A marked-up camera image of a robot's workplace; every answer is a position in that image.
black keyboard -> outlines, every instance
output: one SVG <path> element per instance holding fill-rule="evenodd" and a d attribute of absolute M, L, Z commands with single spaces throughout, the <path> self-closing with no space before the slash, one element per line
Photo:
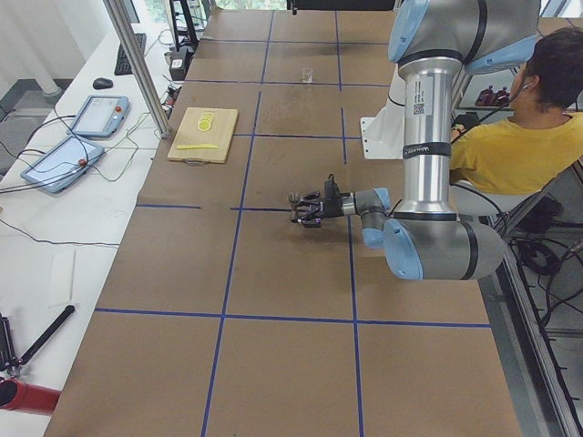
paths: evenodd
<path fill-rule="evenodd" d="M 139 49 L 142 51 L 142 55 L 146 52 L 146 34 L 135 34 L 136 41 L 138 41 Z M 118 61 L 116 62 L 116 69 L 113 72 L 116 76 L 131 75 L 131 65 L 129 64 L 128 55 L 124 47 L 119 45 L 118 49 Z"/>

wooden cutting board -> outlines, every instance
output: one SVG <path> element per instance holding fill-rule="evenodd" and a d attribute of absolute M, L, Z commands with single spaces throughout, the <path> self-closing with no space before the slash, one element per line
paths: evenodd
<path fill-rule="evenodd" d="M 187 108 L 172 142 L 168 159 L 224 164 L 238 114 L 237 109 Z"/>

computer mouse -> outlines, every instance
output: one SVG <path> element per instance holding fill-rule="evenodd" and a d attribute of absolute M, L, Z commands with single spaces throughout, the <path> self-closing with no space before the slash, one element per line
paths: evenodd
<path fill-rule="evenodd" d="M 111 88 L 113 86 L 113 80 L 108 79 L 106 77 L 98 77 L 93 81 L 93 88 L 94 89 L 106 89 Z"/>

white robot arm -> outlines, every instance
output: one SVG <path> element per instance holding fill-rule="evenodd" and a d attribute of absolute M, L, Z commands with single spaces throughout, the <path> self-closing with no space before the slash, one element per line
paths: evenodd
<path fill-rule="evenodd" d="M 537 39 L 538 0 L 406 0 L 394 23 L 389 58 L 405 82 L 404 197 L 388 218 L 388 190 L 290 197 L 292 221 L 358 214 L 364 241 L 384 248 L 401 279 L 478 279 L 502 260 L 504 243 L 489 227 L 458 221 L 449 205 L 452 81 L 526 62 Z M 301 207 L 308 207 L 303 213 Z"/>

white table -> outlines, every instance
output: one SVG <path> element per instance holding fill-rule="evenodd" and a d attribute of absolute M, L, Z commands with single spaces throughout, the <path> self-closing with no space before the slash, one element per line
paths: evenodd
<path fill-rule="evenodd" d="M 160 28 L 146 29 L 136 26 L 136 32 L 148 34 L 148 50 L 160 34 Z M 169 41 L 164 34 L 162 41 Z M 130 111 L 124 124 L 115 136 L 100 143 L 109 149 L 97 162 L 97 167 L 108 177 L 115 178 L 128 163 L 136 145 L 124 141 L 111 149 L 133 127 L 140 115 L 148 112 L 133 75 L 114 76 L 119 40 L 114 31 L 108 34 L 89 58 L 73 83 L 56 105 L 60 116 L 74 115 L 89 95 L 121 95 L 130 101 Z M 148 52 L 146 61 L 154 85 L 160 96 L 169 81 L 168 66 L 164 60 L 167 48 L 156 42 Z M 96 91 L 92 87 L 95 78 L 109 77 L 114 87 Z M 55 117 L 51 113 L 47 119 Z M 66 136 L 66 127 L 55 122 L 42 128 L 28 148 L 49 150 Z M 2 194 L 0 206 L 4 211 L 0 219 L 24 229 L 38 239 L 53 241 L 104 241 L 119 243 L 136 204 L 151 159 L 159 143 L 159 135 L 150 116 L 132 135 L 139 146 L 128 170 L 116 182 L 108 182 L 94 170 L 61 194 L 51 195 L 41 189 Z M 34 162 L 38 155 L 22 156 Z M 16 161 L 0 183 L 0 189 L 22 186 L 20 173 L 26 164 Z M 53 246 L 36 243 L 15 230 L 0 223 L 0 277 L 3 286 L 0 292 L 0 311 L 10 320 L 15 350 L 18 356 L 33 344 L 65 307 L 56 295 L 49 295 L 53 260 L 63 253 L 75 254 L 71 300 L 76 311 L 51 337 L 35 357 L 22 368 L 22 380 L 54 389 L 62 389 L 77 354 L 89 319 L 95 308 L 117 249 L 96 246 Z M 123 363 L 111 363 L 104 371 L 115 371 Z M 43 435 L 49 417 L 22 412 L 0 411 L 2 435 L 36 437 Z"/>

